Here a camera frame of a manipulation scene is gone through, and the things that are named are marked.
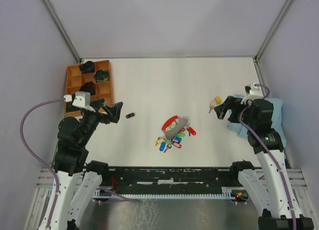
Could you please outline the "yellow tagged key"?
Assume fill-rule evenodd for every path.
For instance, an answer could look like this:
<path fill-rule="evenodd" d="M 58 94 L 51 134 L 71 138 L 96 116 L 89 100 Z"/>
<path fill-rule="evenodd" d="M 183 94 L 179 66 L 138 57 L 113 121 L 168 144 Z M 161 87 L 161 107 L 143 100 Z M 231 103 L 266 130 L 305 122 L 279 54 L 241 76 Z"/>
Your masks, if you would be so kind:
<path fill-rule="evenodd" d="M 208 113 L 211 113 L 211 111 L 214 109 L 215 105 L 216 105 L 216 101 L 212 100 L 210 105 L 209 105 L 209 112 Z"/>

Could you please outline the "bunch of coloured key tags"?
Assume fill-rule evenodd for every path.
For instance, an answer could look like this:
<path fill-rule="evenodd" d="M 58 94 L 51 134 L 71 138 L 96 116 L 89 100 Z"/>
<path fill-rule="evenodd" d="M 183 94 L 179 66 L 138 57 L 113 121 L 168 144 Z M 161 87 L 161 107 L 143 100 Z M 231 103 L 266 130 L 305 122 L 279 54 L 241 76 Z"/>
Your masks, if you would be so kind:
<path fill-rule="evenodd" d="M 172 140 L 166 140 L 164 135 L 158 137 L 155 141 L 155 146 L 157 146 L 159 148 L 159 151 L 163 153 L 166 153 L 172 147 L 181 149 L 181 142 L 186 135 L 188 135 L 189 137 L 196 136 L 197 132 L 194 128 L 187 126 L 186 128 L 183 128 L 180 133 L 178 133 Z"/>

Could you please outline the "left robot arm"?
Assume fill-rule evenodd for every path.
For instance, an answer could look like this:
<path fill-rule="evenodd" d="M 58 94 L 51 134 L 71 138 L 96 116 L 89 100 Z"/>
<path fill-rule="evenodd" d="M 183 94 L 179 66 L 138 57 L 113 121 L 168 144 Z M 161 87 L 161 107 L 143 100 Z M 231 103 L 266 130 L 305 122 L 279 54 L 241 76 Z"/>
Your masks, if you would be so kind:
<path fill-rule="evenodd" d="M 58 150 L 53 171 L 58 180 L 52 193 L 40 230 L 77 230 L 94 192 L 110 181 L 108 164 L 91 161 L 86 164 L 86 145 L 100 123 L 118 123 L 123 102 L 107 105 L 103 99 L 91 102 L 91 110 L 81 109 L 81 119 L 69 116 L 59 123 Z"/>

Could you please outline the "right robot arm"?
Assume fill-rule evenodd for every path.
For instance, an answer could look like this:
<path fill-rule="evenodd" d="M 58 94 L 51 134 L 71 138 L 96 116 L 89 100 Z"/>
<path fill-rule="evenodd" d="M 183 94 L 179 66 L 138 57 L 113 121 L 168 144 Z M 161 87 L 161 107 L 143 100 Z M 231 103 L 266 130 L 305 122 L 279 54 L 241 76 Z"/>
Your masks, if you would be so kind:
<path fill-rule="evenodd" d="M 285 164 L 280 135 L 272 128 L 273 104 L 264 98 L 244 101 L 228 96 L 214 107 L 218 119 L 231 111 L 230 123 L 240 123 L 247 129 L 247 139 L 263 170 L 265 184 L 249 161 L 233 162 L 229 181 L 242 185 L 258 214 L 261 230 L 313 230 L 313 220 L 304 216 L 295 198 Z"/>

